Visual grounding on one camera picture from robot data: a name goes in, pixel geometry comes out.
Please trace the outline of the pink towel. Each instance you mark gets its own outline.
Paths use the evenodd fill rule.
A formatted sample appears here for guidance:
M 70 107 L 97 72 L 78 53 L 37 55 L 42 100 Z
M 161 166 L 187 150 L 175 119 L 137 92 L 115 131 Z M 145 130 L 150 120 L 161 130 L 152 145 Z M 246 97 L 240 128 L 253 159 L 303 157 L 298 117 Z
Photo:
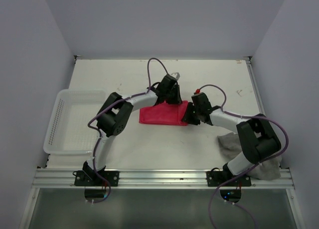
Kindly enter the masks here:
M 187 126 L 182 118 L 186 112 L 188 101 L 180 105 L 170 105 L 166 102 L 152 107 L 140 109 L 139 123 L 156 125 Z

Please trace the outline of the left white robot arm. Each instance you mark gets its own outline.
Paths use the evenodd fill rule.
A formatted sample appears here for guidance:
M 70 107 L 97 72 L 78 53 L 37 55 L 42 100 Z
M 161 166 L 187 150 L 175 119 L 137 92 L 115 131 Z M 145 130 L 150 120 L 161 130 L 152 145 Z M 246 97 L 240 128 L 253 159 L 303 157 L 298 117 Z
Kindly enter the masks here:
M 106 181 L 102 172 L 106 167 L 106 157 L 115 137 L 125 129 L 132 112 L 164 102 L 174 105 L 182 103 L 179 78 L 179 73 L 166 74 L 161 82 L 149 86 L 146 92 L 128 97 L 116 92 L 109 95 L 97 115 L 88 123 L 89 128 L 98 132 L 92 156 L 85 161 L 82 168 L 90 184 L 96 186 Z

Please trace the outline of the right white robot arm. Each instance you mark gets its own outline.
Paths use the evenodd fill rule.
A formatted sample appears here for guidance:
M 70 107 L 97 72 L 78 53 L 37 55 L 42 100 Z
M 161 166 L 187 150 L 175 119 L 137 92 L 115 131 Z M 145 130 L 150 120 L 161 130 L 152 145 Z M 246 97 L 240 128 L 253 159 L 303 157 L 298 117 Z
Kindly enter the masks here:
M 223 111 L 221 106 L 213 107 L 203 92 L 195 93 L 191 99 L 182 121 L 222 127 L 239 136 L 242 152 L 223 166 L 222 180 L 226 185 L 234 185 L 240 174 L 281 149 L 280 140 L 263 114 L 236 117 Z

